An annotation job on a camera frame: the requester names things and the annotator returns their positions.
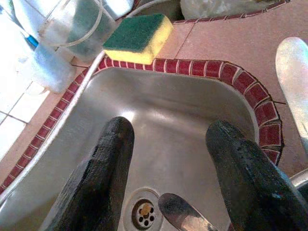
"drain strainer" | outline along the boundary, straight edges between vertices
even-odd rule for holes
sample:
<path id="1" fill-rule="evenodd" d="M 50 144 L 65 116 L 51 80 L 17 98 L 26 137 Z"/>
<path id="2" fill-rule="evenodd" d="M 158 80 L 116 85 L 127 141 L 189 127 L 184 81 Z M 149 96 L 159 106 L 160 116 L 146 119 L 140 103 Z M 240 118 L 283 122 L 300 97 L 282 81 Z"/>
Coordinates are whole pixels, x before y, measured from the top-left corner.
<path id="1" fill-rule="evenodd" d="M 123 222 L 127 231 L 159 231 L 163 216 L 158 208 L 158 195 L 150 189 L 136 191 L 125 208 Z"/>

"stainless steel sink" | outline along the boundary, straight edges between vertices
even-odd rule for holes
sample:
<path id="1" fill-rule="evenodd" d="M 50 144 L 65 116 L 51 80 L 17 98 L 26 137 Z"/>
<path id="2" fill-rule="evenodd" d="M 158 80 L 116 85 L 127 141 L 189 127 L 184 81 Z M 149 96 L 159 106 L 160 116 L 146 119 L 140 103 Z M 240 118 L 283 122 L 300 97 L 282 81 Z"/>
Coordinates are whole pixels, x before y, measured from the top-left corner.
<path id="1" fill-rule="evenodd" d="M 226 230 L 229 217 L 205 133 L 220 118 L 256 140 L 248 103 L 216 80 L 117 68 L 89 82 L 57 137 L 1 206 L 0 230 L 36 230 L 72 170 L 95 146 L 104 123 L 119 115 L 133 124 L 135 145 L 118 230 L 136 230 L 134 207 L 144 199 L 155 209 L 147 230 L 174 231 L 156 204 L 167 192 Z"/>

